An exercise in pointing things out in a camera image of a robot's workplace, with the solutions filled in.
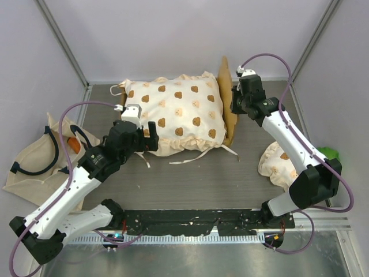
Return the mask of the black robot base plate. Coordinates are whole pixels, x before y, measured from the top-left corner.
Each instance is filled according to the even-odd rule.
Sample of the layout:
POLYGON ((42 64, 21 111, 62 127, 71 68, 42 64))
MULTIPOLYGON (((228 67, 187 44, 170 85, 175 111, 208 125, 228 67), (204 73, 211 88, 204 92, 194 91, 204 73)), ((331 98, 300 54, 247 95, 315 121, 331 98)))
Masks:
POLYGON ((220 236, 295 227, 290 214, 268 220, 258 209, 126 210, 122 224, 129 235, 185 237, 209 235, 214 227, 220 236))

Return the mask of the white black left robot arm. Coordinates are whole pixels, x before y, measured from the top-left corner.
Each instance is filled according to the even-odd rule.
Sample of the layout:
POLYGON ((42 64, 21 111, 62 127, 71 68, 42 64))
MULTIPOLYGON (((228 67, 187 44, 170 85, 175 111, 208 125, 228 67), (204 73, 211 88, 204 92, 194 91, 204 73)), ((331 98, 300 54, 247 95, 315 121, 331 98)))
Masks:
POLYGON ((102 227, 117 230, 124 221, 124 211, 111 199, 77 216, 68 214, 132 154, 156 151, 158 142, 155 122, 150 121, 148 131, 144 131, 138 121, 116 120, 103 142, 86 150, 72 176, 37 210, 25 218, 14 217, 10 227, 40 265, 56 258, 69 241, 83 233, 102 227))

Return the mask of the green toy cabbage leaf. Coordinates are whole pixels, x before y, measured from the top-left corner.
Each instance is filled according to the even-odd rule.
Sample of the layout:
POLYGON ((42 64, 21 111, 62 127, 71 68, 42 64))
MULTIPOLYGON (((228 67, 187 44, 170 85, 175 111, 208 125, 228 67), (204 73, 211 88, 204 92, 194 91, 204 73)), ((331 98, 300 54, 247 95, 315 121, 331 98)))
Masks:
POLYGON ((337 159, 340 160, 340 155, 337 150, 330 147, 317 147, 317 150, 324 154, 329 160, 337 159))

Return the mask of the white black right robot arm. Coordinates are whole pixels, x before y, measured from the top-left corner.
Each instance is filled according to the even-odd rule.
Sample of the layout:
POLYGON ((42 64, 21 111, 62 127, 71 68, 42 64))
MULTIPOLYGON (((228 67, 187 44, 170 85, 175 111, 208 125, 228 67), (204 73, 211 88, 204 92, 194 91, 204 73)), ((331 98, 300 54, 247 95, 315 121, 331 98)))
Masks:
POLYGON ((342 165, 328 159, 304 137, 277 98, 267 98, 259 75, 246 70, 232 88, 231 111, 246 114, 267 131, 285 151, 297 171, 297 179, 283 194, 262 203, 260 220, 268 228, 299 209, 325 201, 338 192, 342 165))

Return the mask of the orange toy carrot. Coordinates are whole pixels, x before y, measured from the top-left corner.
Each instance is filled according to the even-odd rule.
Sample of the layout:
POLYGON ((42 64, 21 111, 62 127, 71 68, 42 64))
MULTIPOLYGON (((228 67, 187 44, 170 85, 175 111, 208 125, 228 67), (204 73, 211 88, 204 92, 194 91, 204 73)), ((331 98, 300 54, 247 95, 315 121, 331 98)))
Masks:
POLYGON ((78 154, 81 150, 81 145, 80 142, 75 138, 75 137, 70 137, 67 140, 67 143, 69 145, 69 147, 76 153, 78 154))

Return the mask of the beige canvas tote bag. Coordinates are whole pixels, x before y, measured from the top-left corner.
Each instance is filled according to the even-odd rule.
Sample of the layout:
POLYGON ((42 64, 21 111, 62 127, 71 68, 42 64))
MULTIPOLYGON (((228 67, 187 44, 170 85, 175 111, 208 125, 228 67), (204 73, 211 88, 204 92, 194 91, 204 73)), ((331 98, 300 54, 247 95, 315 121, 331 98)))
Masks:
POLYGON ((17 155, 3 187, 4 191, 37 206, 42 205, 69 177, 62 143, 65 144, 73 167, 76 167, 88 148, 100 144, 97 137, 68 117, 63 119, 62 138, 59 138, 59 122, 50 114, 47 116, 48 124, 44 134, 17 155), (78 154, 67 143, 70 137, 80 142, 81 150, 78 154))

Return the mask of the small bear print pillow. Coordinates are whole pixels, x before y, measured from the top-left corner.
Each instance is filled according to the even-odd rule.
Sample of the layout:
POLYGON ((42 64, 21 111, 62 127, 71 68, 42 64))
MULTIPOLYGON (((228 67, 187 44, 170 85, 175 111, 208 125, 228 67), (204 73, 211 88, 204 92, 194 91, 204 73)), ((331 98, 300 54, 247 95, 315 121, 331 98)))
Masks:
POLYGON ((283 188, 285 192, 298 177, 289 156, 276 141, 262 154, 258 172, 261 176, 268 177, 273 185, 283 188))

